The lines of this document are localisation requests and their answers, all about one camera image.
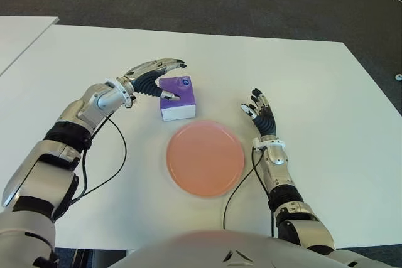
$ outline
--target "white desk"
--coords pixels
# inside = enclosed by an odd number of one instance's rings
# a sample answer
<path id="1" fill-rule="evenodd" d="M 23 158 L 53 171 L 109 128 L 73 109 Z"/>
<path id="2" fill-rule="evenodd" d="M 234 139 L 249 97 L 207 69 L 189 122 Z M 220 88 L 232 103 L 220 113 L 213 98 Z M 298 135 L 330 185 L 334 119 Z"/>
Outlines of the white desk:
<path id="1" fill-rule="evenodd" d="M 0 75 L 57 21 L 57 17 L 0 16 Z"/>
<path id="2" fill-rule="evenodd" d="M 169 76 L 192 77 L 197 119 L 233 130 L 247 171 L 258 133 L 239 106 L 254 87 L 265 93 L 291 175 L 338 247 L 401 243 L 402 118 L 342 43 L 53 25 L 0 78 L 8 95 L 0 100 L 0 187 L 89 85 L 164 57 L 186 61 Z M 126 166 L 57 222 L 57 246 L 137 249 L 220 228 L 228 195 L 191 196 L 166 170 L 169 139 L 193 120 L 163 122 L 159 100 L 144 95 L 114 120 L 128 141 Z M 122 155 L 119 135 L 105 126 L 89 151 L 89 187 L 115 172 Z M 252 177 L 233 199 L 227 227 L 268 234 L 266 204 Z"/>

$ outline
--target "purple tissue box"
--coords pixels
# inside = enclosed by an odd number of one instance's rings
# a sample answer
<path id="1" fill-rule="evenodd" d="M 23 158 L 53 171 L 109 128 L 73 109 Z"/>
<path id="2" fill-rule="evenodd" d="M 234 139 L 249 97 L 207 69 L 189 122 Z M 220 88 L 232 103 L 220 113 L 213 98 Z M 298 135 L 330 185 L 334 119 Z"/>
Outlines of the purple tissue box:
<path id="1" fill-rule="evenodd" d="M 161 99 L 161 113 L 164 121 L 195 117 L 195 98 L 189 76 L 159 79 L 159 87 L 180 96 L 180 100 Z"/>

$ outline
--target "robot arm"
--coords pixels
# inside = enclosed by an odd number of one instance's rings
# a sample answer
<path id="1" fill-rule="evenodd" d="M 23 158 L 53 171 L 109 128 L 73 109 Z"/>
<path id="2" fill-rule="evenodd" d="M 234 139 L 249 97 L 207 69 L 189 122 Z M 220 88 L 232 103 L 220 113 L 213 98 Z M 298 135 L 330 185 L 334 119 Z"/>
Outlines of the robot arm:
<path id="1" fill-rule="evenodd" d="M 334 240 L 310 206 L 303 202 L 288 171 L 285 144 L 276 137 L 275 119 L 265 96 L 258 89 L 251 97 L 256 106 L 242 104 L 251 117 L 261 138 L 253 140 L 253 148 L 264 153 L 261 166 L 269 192 L 269 208 L 274 212 L 278 238 L 304 248 L 329 254 L 335 249 Z"/>
<path id="2" fill-rule="evenodd" d="M 3 192 L 0 214 L 0 267 L 56 267 L 54 222 L 68 209 L 79 179 L 74 169 L 101 121 L 120 106 L 130 108 L 134 93 L 179 100 L 156 86 L 184 61 L 161 59 L 129 70 L 123 77 L 88 88 L 62 112 Z"/>

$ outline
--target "plate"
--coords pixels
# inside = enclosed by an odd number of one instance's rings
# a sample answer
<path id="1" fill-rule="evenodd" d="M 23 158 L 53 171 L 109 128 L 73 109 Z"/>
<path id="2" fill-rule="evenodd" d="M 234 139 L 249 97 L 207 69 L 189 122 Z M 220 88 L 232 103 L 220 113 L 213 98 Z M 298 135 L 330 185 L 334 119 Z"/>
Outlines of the plate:
<path id="1" fill-rule="evenodd" d="M 225 126 L 197 121 L 170 139 L 166 164 L 173 180 L 197 196 L 215 197 L 229 191 L 244 169 L 241 143 Z"/>

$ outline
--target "black cable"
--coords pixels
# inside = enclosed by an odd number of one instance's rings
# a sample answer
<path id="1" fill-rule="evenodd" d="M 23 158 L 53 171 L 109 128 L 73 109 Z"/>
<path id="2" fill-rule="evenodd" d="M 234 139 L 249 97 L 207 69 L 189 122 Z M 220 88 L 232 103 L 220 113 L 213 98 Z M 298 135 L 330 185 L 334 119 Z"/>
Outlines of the black cable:
<path id="1" fill-rule="evenodd" d="M 256 172 L 256 176 L 257 176 L 257 178 L 258 178 L 258 181 L 259 181 L 259 183 L 261 184 L 261 186 L 263 187 L 264 192 L 265 192 L 265 195 L 266 195 L 267 198 L 269 199 L 268 190 L 266 189 L 266 187 L 265 187 L 265 185 L 264 185 L 264 183 L 263 183 L 261 177 L 259 176 L 259 174 L 258 174 L 258 172 L 257 172 L 257 165 L 258 165 L 259 162 L 258 162 L 257 164 L 254 163 L 254 152 L 255 152 L 255 149 L 252 148 L 252 149 L 251 149 L 251 162 L 252 162 L 252 164 L 253 164 L 253 170 L 254 170 L 254 172 Z"/>
<path id="2" fill-rule="evenodd" d="M 105 180 L 103 183 L 101 183 L 100 185 L 96 186 L 95 188 L 91 189 L 90 191 L 87 191 L 87 186 L 88 186 L 88 180 L 87 180 L 87 169 L 86 169 L 86 158 L 87 158 L 87 150 L 84 151 L 83 155 L 82 155 L 82 175 L 83 175 L 83 179 L 84 179 L 84 187 L 82 189 L 81 194 L 79 194 L 78 197 L 74 198 L 71 202 L 70 205 L 73 205 L 75 202 L 79 201 L 82 197 L 88 195 L 89 193 L 91 193 L 92 191 L 100 188 L 102 185 L 106 184 L 107 182 L 109 182 L 111 179 L 113 179 L 114 177 L 117 176 L 117 174 L 122 170 L 124 163 L 126 162 L 126 158 L 127 158 L 127 144 L 126 144 L 126 140 L 122 134 L 122 132 L 120 131 L 119 127 L 110 119 L 110 117 L 113 115 L 113 113 L 109 114 L 104 121 L 99 125 L 99 127 L 96 129 L 96 131 L 94 132 L 94 134 L 91 136 L 91 140 L 93 140 L 96 136 L 96 134 L 98 134 L 98 132 L 102 129 L 102 127 L 104 126 L 104 124 L 109 121 L 111 122 L 114 127 L 116 127 L 117 131 L 119 131 L 119 134 L 123 140 L 123 144 L 124 144 L 124 159 L 122 162 L 122 165 L 120 166 L 120 168 L 118 169 L 118 171 L 112 175 L 109 179 Z"/>
<path id="3" fill-rule="evenodd" d="M 226 206 L 225 206 L 225 210 L 224 210 L 224 217 L 223 217 L 223 221 L 222 221 L 223 229 L 226 229 L 226 228 L 225 228 L 225 227 L 226 227 L 226 225 L 225 225 L 226 211 L 227 211 L 227 207 L 229 206 L 229 203 L 231 202 L 231 199 L 232 199 L 234 193 L 240 188 L 240 186 L 241 186 L 241 185 L 243 184 L 243 182 L 247 179 L 247 177 L 250 176 L 250 174 L 251 174 L 253 171 L 255 171 L 256 166 L 257 166 L 257 165 L 259 164 L 259 162 L 262 160 L 263 156 L 264 156 L 264 153 L 261 153 L 261 156 L 259 157 L 258 162 L 257 162 L 255 165 L 254 165 L 254 163 L 253 163 L 253 168 L 250 170 L 250 172 L 248 172 L 248 173 L 245 175 L 245 177 L 242 179 L 242 181 L 240 181 L 240 183 L 236 186 L 236 188 L 234 189 L 234 191 L 231 193 L 229 199 L 227 200 L 227 203 L 226 203 Z"/>
<path id="4" fill-rule="evenodd" d="M 271 237 L 274 237 L 274 212 L 271 210 Z"/>
<path id="5" fill-rule="evenodd" d="M 93 189 L 89 190 L 88 192 L 86 192 L 85 194 L 82 195 L 82 197 L 87 196 L 89 193 L 93 192 L 94 190 L 97 190 L 98 188 L 100 188 L 102 185 L 105 185 L 106 183 L 108 183 L 110 180 L 112 180 L 114 177 L 116 177 L 120 171 L 123 169 L 124 164 L 126 163 L 126 159 L 127 159 L 127 144 L 126 144 L 126 140 L 122 134 L 122 132 L 120 131 L 119 127 L 114 123 L 114 121 L 112 121 L 111 119 L 109 119 L 109 122 L 111 122 L 114 127 L 117 129 L 117 131 L 119 132 L 121 139 L 123 141 L 124 144 L 124 158 L 123 158 L 123 162 L 120 165 L 120 168 L 107 180 L 103 181 L 100 185 L 95 186 Z"/>
<path id="6" fill-rule="evenodd" d="M 259 176 L 259 174 L 257 172 L 256 166 L 258 164 L 254 164 L 254 151 L 255 151 L 255 149 L 253 148 L 252 151 L 251 151 L 251 162 L 253 163 L 253 167 L 254 167 L 253 170 L 254 170 L 254 172 L 256 172 L 256 176 L 258 177 L 258 180 L 261 183 L 261 186 L 264 188 L 265 194 L 269 199 L 268 190 L 266 189 L 263 181 L 261 180 L 261 177 Z M 271 211 L 271 236 L 274 237 L 274 212 L 273 211 Z"/>

